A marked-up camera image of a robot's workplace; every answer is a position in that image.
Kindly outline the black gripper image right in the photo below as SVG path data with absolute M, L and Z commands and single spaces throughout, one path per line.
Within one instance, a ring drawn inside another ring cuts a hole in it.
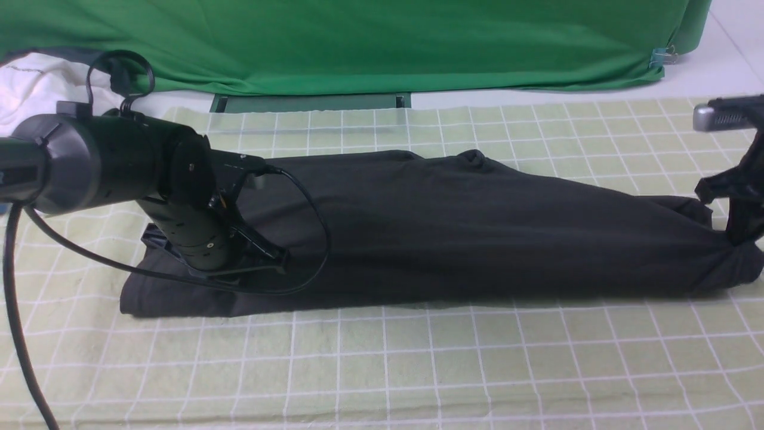
M 763 237 L 763 131 L 757 130 L 741 161 L 726 171 L 703 177 L 695 187 L 703 204 L 728 198 L 725 234 L 732 245 Z

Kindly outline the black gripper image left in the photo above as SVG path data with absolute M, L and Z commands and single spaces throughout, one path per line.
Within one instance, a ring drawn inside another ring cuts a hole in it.
M 191 280 L 202 280 L 199 272 L 229 269 L 233 262 L 235 272 L 285 274 L 286 248 L 247 224 L 232 225 L 231 237 L 231 223 L 210 207 L 218 195 L 211 152 L 208 140 L 191 128 L 178 128 L 162 142 L 156 190 L 137 201 L 153 223 L 141 237 L 146 246 L 141 268 Z

